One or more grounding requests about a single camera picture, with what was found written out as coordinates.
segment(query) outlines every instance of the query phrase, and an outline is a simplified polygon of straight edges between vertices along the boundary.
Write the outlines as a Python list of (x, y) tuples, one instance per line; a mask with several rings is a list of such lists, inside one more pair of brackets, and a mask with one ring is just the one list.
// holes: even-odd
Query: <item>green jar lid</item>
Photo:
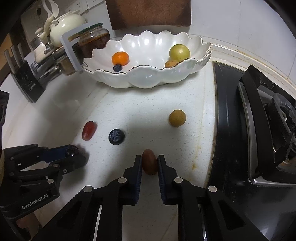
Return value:
[(102, 25), (103, 25), (103, 23), (96, 23), (96, 24), (94, 24), (94, 25), (92, 25), (92, 26), (89, 26), (89, 27), (85, 28), (84, 30), (81, 30), (81, 31), (78, 32), (77, 34), (78, 34), (78, 35), (81, 35), (81, 34), (87, 32), (87, 31), (89, 31), (89, 30), (91, 30), (91, 29), (93, 29), (93, 28), (96, 28), (96, 27), (98, 27), (98, 26), (102, 26)]

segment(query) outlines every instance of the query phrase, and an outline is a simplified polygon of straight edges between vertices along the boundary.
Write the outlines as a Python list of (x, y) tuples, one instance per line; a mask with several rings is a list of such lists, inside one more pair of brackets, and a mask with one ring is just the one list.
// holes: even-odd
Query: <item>knife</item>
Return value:
[(17, 63), (17, 65), (18, 65), (19, 68), (20, 68), (20, 61), (19, 61), (19, 59), (18, 59), (18, 57), (17, 57), (17, 52), (15, 51), (15, 46), (12, 45), (12, 46), (10, 47), (10, 49), (11, 49), (11, 52), (12, 52), (13, 57), (15, 58), (15, 62)]
[(21, 56), (21, 58), (22, 58), (22, 61), (25, 62), (25, 57), (24, 57), (24, 53), (23, 53), (23, 51), (22, 51), (22, 45), (21, 45), (21, 43), (19, 43), (19, 44), (17, 45), (17, 47), (18, 47), (18, 49), (19, 49), (19, 52), (20, 52), (20, 56)]
[(4, 51), (4, 56), (5, 56), (5, 58), (6, 58), (6, 61), (7, 61), (8, 65), (9, 65), (10, 69), (11, 69), (11, 72), (12, 72), (13, 74), (15, 74), (15, 67), (13, 66), (13, 63), (12, 63), (12, 61), (11, 61), (11, 58), (10, 58), (10, 55), (9, 55), (8, 49), (6, 49), (6, 50)]

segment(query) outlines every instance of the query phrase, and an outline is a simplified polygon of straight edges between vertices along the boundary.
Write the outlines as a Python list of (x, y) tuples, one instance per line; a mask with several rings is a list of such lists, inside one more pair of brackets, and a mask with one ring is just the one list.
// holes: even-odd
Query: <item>wooden cutting board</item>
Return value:
[(113, 30), (146, 25), (191, 25), (191, 0), (106, 0)]

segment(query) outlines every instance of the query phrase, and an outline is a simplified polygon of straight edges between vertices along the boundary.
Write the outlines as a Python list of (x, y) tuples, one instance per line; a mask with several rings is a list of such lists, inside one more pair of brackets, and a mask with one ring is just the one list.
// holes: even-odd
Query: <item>silver screw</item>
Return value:
[(209, 189), (210, 192), (216, 192), (217, 191), (217, 188), (215, 186), (209, 186), (208, 189)]
[(125, 183), (126, 182), (126, 178), (125, 177), (120, 177), (120, 178), (117, 179), (117, 181), (119, 183)]
[(51, 184), (51, 183), (54, 182), (54, 180), (53, 180), (52, 178), (50, 178), (50, 179), (47, 180), (47, 182), (48, 182), (49, 184)]
[(85, 187), (83, 188), (83, 191), (84, 191), (84, 192), (91, 192), (91, 191), (92, 191), (92, 186), (85, 186)]
[(174, 182), (176, 182), (176, 183), (181, 183), (181, 182), (183, 182), (183, 179), (180, 178), (180, 177), (175, 177), (175, 178), (174, 178)]

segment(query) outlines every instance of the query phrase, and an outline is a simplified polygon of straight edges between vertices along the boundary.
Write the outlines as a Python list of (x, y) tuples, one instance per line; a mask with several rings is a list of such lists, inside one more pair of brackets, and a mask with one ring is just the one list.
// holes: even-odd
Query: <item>gas stove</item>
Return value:
[(270, 240), (296, 221), (295, 99), (255, 67), (214, 63), (217, 126), (209, 185), (241, 206)]

